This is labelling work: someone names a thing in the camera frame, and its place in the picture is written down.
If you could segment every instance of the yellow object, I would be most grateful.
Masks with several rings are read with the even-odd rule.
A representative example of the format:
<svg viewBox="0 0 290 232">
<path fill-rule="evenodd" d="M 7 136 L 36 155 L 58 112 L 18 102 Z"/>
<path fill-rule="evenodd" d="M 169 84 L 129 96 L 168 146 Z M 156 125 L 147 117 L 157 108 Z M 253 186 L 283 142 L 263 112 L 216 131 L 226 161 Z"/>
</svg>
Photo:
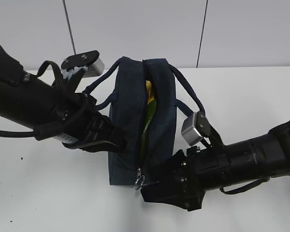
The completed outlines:
<svg viewBox="0 0 290 232">
<path fill-rule="evenodd" d="M 146 88 L 148 92 L 148 104 L 150 104 L 155 99 L 155 93 L 153 91 L 152 85 L 150 81 L 146 81 Z"/>
</svg>

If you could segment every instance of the green object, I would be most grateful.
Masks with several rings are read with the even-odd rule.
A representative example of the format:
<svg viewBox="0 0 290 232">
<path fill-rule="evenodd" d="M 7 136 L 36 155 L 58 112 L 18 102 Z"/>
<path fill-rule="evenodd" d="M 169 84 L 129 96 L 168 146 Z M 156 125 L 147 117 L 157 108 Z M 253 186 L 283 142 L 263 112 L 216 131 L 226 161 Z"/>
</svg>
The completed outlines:
<svg viewBox="0 0 290 232">
<path fill-rule="evenodd" d="M 147 106 L 147 114 L 146 114 L 146 120 L 145 120 L 145 127 L 142 133 L 142 141 L 141 141 L 141 151 L 139 156 L 139 161 L 142 163 L 144 161 L 144 154 L 145 154 L 145 145 L 146 145 L 146 134 L 147 130 L 150 126 L 151 120 L 153 119 L 155 112 L 157 109 L 157 99 L 154 99 L 151 101 Z"/>
</svg>

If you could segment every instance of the zipper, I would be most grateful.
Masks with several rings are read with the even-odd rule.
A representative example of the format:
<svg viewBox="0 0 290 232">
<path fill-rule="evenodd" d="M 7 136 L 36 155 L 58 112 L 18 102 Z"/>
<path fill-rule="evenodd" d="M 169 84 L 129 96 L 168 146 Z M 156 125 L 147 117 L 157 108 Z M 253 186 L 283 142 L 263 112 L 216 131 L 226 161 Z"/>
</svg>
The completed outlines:
<svg viewBox="0 0 290 232">
<path fill-rule="evenodd" d="M 146 104 L 144 106 L 144 108 L 142 109 L 142 123 L 140 123 L 140 127 L 139 127 L 139 130 L 138 130 L 138 133 L 139 133 L 139 137 L 138 137 L 138 140 L 137 140 L 137 148 L 136 149 L 136 154 L 135 154 L 135 169 L 137 171 L 137 179 L 135 181 L 135 190 L 138 190 L 144 183 L 145 181 L 145 175 L 144 175 L 144 172 L 142 171 L 142 168 L 144 166 L 144 164 L 146 163 L 146 161 L 148 160 L 149 156 L 148 156 L 148 150 L 149 150 L 149 144 L 148 144 L 148 138 L 149 138 L 149 132 L 150 132 L 150 128 L 151 128 L 151 125 L 153 123 L 153 120 L 155 119 L 155 115 L 156 115 L 156 112 L 157 112 L 157 108 L 158 106 L 156 107 L 156 110 L 155 110 L 155 113 L 151 119 L 151 122 L 150 124 L 148 125 L 148 128 L 147 128 L 147 132 L 146 132 L 146 138 L 145 138 L 145 151 L 144 151 L 144 156 L 141 160 L 140 158 L 140 152 L 141 152 L 141 142 L 142 142 L 142 134 L 143 134 L 143 130 L 144 130 L 144 126 L 145 126 L 145 118 L 146 118 L 146 115 L 145 113 L 147 114 L 147 109 L 148 109 L 148 98 L 149 98 L 149 95 L 148 95 L 148 91 L 147 91 L 147 87 L 146 87 L 146 80 L 150 81 L 151 82 L 151 85 L 152 85 L 152 89 L 155 93 L 155 99 L 156 101 L 158 102 L 158 95 L 157 95 L 157 91 L 156 91 L 156 85 L 154 83 L 154 80 L 153 78 L 151 77 L 151 74 L 149 72 L 149 69 L 147 68 L 147 65 L 145 63 L 145 61 L 143 61 L 143 69 L 144 69 L 144 89 L 145 89 L 145 92 L 147 93 L 147 97 L 146 97 Z"/>
<path fill-rule="evenodd" d="M 144 101 L 144 107 L 142 109 L 142 115 L 141 115 L 141 123 L 139 125 L 138 128 L 138 138 L 137 138 L 137 142 L 136 142 L 136 149 L 135 149 L 135 154 L 134 154 L 134 170 L 138 170 L 139 168 L 141 168 L 141 164 L 140 164 L 140 159 L 139 159 L 139 154 L 141 151 L 141 141 L 142 141 L 142 134 L 143 134 L 143 129 L 144 129 L 144 124 L 145 124 L 145 118 L 146 118 L 146 109 L 147 109 L 147 102 L 148 102 L 148 92 L 147 92 L 147 88 L 146 88 L 146 78 L 147 78 L 147 67 L 145 62 L 143 61 L 143 71 L 144 71 L 144 75 L 143 75 L 143 81 L 144 81 L 144 85 L 143 85 L 143 91 L 145 93 L 145 101 Z"/>
<path fill-rule="evenodd" d="M 147 129 L 147 133 L 146 133 L 146 144 L 145 144 L 145 151 L 144 151 L 144 158 L 143 158 L 143 163 L 142 163 L 142 166 L 144 166 L 146 164 L 146 162 L 149 160 L 150 156 L 149 156 L 149 143 L 148 143 L 148 140 L 149 140 L 149 132 L 150 132 L 150 129 L 151 129 L 151 125 L 153 124 L 154 120 L 155 120 L 155 117 L 156 117 L 156 113 L 157 113 L 157 110 L 158 110 L 158 103 L 159 103 L 159 99 L 158 99 L 158 94 L 157 94 L 157 89 L 156 89 L 156 84 L 154 82 L 154 79 L 152 78 L 151 74 L 150 74 L 150 71 L 149 69 L 147 68 L 146 66 L 146 69 L 147 69 L 147 77 L 148 77 L 148 80 L 151 82 L 151 85 L 152 85 L 152 88 L 153 88 L 153 91 L 155 93 L 155 99 L 157 101 L 157 106 L 156 106 L 156 110 L 155 110 L 155 113 L 151 119 L 151 122 L 148 126 L 148 129 Z"/>
</svg>

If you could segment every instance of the black cylinder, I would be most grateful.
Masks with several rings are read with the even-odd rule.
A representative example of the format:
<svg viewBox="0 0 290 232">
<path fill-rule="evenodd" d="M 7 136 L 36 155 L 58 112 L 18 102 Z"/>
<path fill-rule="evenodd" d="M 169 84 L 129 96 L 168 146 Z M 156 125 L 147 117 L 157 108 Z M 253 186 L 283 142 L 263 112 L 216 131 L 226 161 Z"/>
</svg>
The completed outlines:
<svg viewBox="0 0 290 232">
<path fill-rule="evenodd" d="M 205 190 L 290 174 L 290 159 L 270 133 L 227 145 L 220 153 L 190 148 L 187 154 L 189 178 L 198 179 Z"/>
</svg>

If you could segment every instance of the white label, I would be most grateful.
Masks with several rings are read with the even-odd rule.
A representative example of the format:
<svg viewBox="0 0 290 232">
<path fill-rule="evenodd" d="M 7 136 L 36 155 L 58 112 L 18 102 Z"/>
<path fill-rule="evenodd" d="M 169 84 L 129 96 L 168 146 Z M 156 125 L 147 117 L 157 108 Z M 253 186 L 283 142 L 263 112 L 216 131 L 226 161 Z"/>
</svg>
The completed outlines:
<svg viewBox="0 0 290 232">
<path fill-rule="evenodd" d="M 78 139 L 72 136 L 69 136 L 68 134 L 65 134 L 65 133 L 62 133 L 61 135 L 57 135 L 53 138 L 61 141 L 64 144 L 75 144 L 78 141 Z"/>
</svg>

